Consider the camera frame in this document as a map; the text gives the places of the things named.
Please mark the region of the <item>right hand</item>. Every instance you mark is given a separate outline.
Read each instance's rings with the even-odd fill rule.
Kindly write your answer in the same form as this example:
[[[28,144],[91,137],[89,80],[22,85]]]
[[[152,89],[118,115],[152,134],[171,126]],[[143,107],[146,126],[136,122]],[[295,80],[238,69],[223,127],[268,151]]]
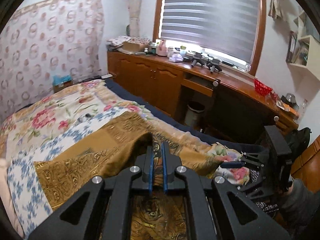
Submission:
[[[291,183],[291,185],[288,190],[283,193],[283,197],[289,196],[293,191],[295,179],[291,175],[289,176],[289,182]]]

